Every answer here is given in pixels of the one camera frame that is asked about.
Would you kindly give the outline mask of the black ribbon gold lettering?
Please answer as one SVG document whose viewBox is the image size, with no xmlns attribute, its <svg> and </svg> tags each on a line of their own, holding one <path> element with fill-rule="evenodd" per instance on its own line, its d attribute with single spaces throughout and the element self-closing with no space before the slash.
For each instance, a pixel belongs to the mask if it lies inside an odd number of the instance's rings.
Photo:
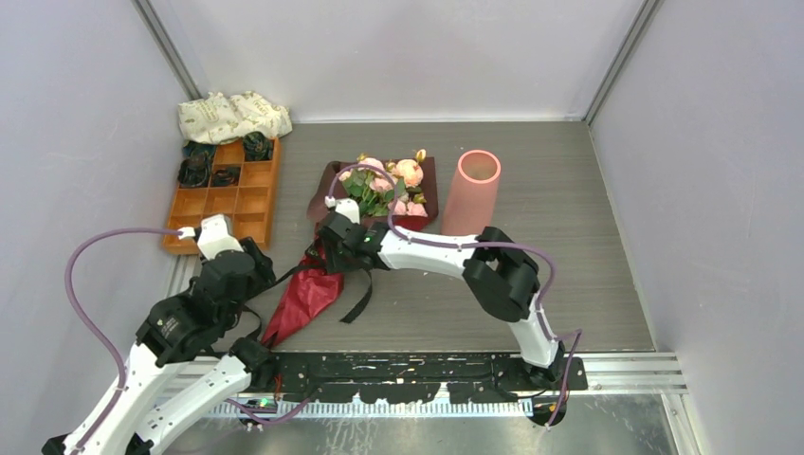
<svg viewBox="0 0 804 455">
<path fill-rule="evenodd" d="M 298 333 L 332 305 L 342 294 L 345 279 L 342 273 L 327 272 L 323 249 L 311 246 L 301 261 L 277 278 L 277 282 L 265 292 L 283 282 L 288 282 L 288 285 L 267 324 L 252 308 L 243 308 L 258 320 L 255 329 L 246 333 L 244 338 L 256 340 L 269 349 Z"/>
</svg>

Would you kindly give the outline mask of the cream patterned cloth bag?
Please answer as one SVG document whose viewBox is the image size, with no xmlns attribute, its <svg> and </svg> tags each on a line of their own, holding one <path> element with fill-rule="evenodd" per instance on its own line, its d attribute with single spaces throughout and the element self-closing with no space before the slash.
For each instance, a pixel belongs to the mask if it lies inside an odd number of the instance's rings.
<svg viewBox="0 0 804 455">
<path fill-rule="evenodd" d="M 227 144 L 255 132 L 283 137 L 293 130 L 289 109 L 254 91 L 209 92 L 205 99 L 179 103 L 177 114 L 182 136 L 201 144 Z"/>
</svg>

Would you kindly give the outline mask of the pink cylindrical vase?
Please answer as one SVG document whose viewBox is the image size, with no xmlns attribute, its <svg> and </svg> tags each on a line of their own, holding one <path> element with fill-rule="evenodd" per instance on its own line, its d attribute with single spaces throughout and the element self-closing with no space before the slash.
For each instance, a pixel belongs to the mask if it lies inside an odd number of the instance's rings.
<svg viewBox="0 0 804 455">
<path fill-rule="evenodd" d="M 470 150 L 458 159 L 443 212 L 441 233 L 480 234 L 493 217 L 502 165 L 489 151 Z"/>
</svg>

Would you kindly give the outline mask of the dark rolled fabric top right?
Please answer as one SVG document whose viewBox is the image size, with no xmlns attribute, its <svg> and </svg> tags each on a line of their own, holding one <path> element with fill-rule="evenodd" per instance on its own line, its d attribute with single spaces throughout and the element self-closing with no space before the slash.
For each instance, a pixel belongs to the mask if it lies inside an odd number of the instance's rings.
<svg viewBox="0 0 804 455">
<path fill-rule="evenodd" d="M 245 161 L 270 161 L 274 153 L 274 140 L 259 131 L 248 133 L 242 138 Z"/>
</svg>

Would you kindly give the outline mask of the dark rolled fabric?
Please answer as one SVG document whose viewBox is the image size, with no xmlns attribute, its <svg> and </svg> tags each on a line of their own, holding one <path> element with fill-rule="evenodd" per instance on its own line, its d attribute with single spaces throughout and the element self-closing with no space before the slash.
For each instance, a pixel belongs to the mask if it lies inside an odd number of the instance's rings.
<svg viewBox="0 0 804 455">
<path fill-rule="evenodd" d="M 241 168 L 239 166 L 216 168 L 210 176 L 210 187 L 236 187 L 239 184 L 240 175 Z"/>
<path fill-rule="evenodd" d="M 182 146 L 181 151 L 185 158 L 191 158 L 200 155 L 207 160 L 212 160 L 216 153 L 216 149 L 217 146 L 214 144 L 186 141 Z"/>
<path fill-rule="evenodd" d="M 180 189 L 206 188 L 210 181 L 211 166 L 205 155 L 186 157 L 177 174 Z"/>
<path fill-rule="evenodd" d="M 245 161 L 270 161 L 274 153 L 274 140 L 259 131 L 248 133 L 242 138 Z"/>
</svg>

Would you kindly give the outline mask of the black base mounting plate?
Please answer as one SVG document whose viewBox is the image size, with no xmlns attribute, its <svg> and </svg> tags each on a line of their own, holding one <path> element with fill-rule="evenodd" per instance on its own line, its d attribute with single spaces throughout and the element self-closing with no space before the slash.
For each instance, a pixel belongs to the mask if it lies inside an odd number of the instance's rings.
<svg viewBox="0 0 804 455">
<path fill-rule="evenodd" d="M 512 353 L 278 353 L 268 376 L 247 387 L 297 402 L 426 404 L 445 390 L 451 404 L 512 403 L 566 386 L 584 391 L 581 359 L 541 370 Z"/>
</svg>

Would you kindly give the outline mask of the maroon and red wrapping paper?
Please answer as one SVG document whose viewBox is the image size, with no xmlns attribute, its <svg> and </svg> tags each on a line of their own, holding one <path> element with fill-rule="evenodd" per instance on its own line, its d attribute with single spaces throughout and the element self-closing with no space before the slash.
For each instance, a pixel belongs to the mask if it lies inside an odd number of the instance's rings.
<svg viewBox="0 0 804 455">
<path fill-rule="evenodd" d="M 326 193 L 314 197 L 308 208 L 316 224 L 326 215 L 329 196 L 355 202 L 366 227 L 391 215 L 397 226 L 420 231 L 438 215 L 435 159 L 423 149 L 414 158 L 381 161 L 362 155 L 356 163 L 333 162 L 331 168 L 321 179 Z M 267 324 L 265 346 L 277 347 L 339 298 L 344 275 L 325 269 L 324 261 L 331 256 L 320 238 L 306 249 Z"/>
</svg>

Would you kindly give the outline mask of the pink flower bouquet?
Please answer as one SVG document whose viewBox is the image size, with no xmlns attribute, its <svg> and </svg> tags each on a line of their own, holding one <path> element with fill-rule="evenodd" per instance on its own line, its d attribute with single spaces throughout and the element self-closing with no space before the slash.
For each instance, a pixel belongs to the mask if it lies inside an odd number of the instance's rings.
<svg viewBox="0 0 804 455">
<path fill-rule="evenodd" d="M 356 201 L 361 218 L 386 216 L 428 217 L 427 199 L 422 189 L 423 163 L 427 151 L 419 149 L 414 158 L 381 161 L 365 154 L 358 167 L 338 176 L 347 197 Z"/>
</svg>

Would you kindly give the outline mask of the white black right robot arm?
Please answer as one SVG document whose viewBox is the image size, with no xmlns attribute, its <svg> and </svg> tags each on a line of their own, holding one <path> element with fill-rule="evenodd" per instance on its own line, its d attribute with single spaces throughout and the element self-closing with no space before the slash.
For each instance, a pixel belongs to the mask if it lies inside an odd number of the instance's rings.
<svg viewBox="0 0 804 455">
<path fill-rule="evenodd" d="M 513 242 L 497 227 L 447 236 L 393 222 L 365 227 L 334 211 L 319 222 L 317 236 L 329 272 L 415 269 L 462 280 L 489 316 L 508 324 L 533 386 L 550 389 L 565 375 L 566 348 L 542 305 L 556 268 L 541 251 Z"/>
</svg>

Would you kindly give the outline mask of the aluminium rail frame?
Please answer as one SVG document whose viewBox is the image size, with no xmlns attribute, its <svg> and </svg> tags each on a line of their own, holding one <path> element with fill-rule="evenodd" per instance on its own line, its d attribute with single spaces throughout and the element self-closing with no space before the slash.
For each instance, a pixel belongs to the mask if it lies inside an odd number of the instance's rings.
<svg viewBox="0 0 804 455">
<path fill-rule="evenodd" d="M 191 425 L 223 408 L 246 427 L 301 417 L 502 417 L 553 428 L 572 396 L 656 395 L 681 454 L 699 447 L 684 409 L 677 360 L 657 353 L 580 356 L 562 341 L 544 369 L 510 353 L 273 353 L 255 337 L 210 355 L 210 369 L 166 401 L 189 369 L 157 366 L 137 344 L 117 408 L 134 418 L 123 454 L 161 454 Z M 143 412 L 135 416 L 136 406 Z"/>
</svg>

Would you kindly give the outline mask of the dark rolled fabric top left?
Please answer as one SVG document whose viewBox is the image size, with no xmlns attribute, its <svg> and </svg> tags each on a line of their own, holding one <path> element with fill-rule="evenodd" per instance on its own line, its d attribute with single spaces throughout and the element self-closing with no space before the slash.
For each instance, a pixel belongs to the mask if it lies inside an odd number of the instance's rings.
<svg viewBox="0 0 804 455">
<path fill-rule="evenodd" d="M 207 160 L 212 160 L 216 153 L 216 149 L 217 146 L 214 144 L 186 141 L 182 146 L 181 151 L 185 158 L 191 158 L 200 155 Z"/>
</svg>

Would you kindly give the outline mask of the dark rolled fabric middle left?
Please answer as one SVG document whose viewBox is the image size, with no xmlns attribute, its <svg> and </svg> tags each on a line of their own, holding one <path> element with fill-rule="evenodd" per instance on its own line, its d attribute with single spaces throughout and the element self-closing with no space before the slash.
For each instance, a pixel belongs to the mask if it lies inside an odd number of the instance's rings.
<svg viewBox="0 0 804 455">
<path fill-rule="evenodd" d="M 210 181 L 211 166 L 205 155 L 186 157 L 177 174 L 180 189 L 206 188 Z"/>
</svg>

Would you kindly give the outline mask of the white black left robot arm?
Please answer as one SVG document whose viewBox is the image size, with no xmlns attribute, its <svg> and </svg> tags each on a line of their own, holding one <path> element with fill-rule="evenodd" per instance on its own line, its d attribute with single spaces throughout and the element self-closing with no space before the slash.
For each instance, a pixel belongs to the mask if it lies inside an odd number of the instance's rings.
<svg viewBox="0 0 804 455">
<path fill-rule="evenodd" d="M 118 378 L 72 432 L 45 454 L 161 454 L 204 413 L 235 393 L 265 391 L 277 358 L 255 337 L 238 338 L 206 375 L 169 401 L 156 399 L 228 330 L 248 300 L 276 281 L 271 260 L 249 237 L 202 263 L 186 290 L 156 303 L 136 332 Z"/>
</svg>

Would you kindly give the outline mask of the orange compartment tray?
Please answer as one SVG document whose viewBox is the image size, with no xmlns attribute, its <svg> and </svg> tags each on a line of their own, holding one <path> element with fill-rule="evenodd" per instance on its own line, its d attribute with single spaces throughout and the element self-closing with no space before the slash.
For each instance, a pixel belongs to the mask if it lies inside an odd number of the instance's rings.
<svg viewBox="0 0 804 455">
<path fill-rule="evenodd" d="M 262 251 L 269 250 L 273 229 L 275 201 L 282 164 L 282 144 L 274 140 L 270 161 L 246 162 L 242 140 L 218 145 L 210 160 L 211 172 L 216 168 L 239 166 L 241 175 L 236 187 L 175 188 L 166 227 L 198 227 L 202 219 L 225 214 L 238 238 L 252 237 Z"/>
</svg>

